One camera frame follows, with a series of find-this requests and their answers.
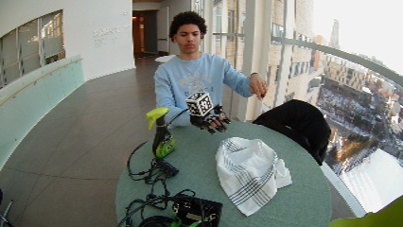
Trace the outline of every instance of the white cloth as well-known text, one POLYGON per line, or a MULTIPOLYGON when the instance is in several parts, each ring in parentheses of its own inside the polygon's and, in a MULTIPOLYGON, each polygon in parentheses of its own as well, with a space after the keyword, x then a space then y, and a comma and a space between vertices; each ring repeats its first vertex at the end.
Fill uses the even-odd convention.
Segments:
POLYGON ((228 138, 216 160, 223 188, 247 216, 264 207, 277 188, 293 183, 284 160, 260 139, 228 138))

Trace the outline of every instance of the tiled floor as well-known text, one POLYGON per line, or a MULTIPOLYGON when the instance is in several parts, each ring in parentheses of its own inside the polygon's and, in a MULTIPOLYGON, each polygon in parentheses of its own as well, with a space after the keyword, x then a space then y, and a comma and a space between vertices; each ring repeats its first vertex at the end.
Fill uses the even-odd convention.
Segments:
MULTIPOLYGON (((0 212, 14 200, 17 227, 118 225, 119 177, 131 152, 155 136, 146 113, 155 108, 156 68, 154 57, 139 59, 136 69, 87 82, 25 138, 0 172, 0 212)), ((333 218, 353 217, 332 192, 333 218)))

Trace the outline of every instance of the hand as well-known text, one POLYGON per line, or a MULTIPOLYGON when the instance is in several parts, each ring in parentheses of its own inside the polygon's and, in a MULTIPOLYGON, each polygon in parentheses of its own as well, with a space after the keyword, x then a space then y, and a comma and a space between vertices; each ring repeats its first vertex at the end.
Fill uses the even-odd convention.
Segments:
POLYGON ((253 73, 249 78, 249 90, 257 95, 260 100, 264 100, 264 97, 268 93, 268 82, 261 78, 259 73, 253 73))

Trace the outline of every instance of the young man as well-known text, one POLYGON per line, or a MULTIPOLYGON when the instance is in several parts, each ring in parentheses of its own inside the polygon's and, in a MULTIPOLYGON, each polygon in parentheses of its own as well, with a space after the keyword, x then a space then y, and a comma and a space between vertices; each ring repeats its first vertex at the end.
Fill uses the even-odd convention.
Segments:
MULTIPOLYGON (((268 92, 268 83, 259 74, 247 77, 227 59, 200 51, 205 33, 205 20, 199 13, 185 11, 175 17, 169 36, 180 54, 163 63, 155 73, 156 106, 169 108, 167 122, 188 109, 185 99, 196 92, 208 92, 215 106, 223 105, 224 85, 241 96, 256 94, 260 100, 268 92)), ((189 113, 181 114, 172 123, 172 127, 185 125, 191 125, 189 113)))

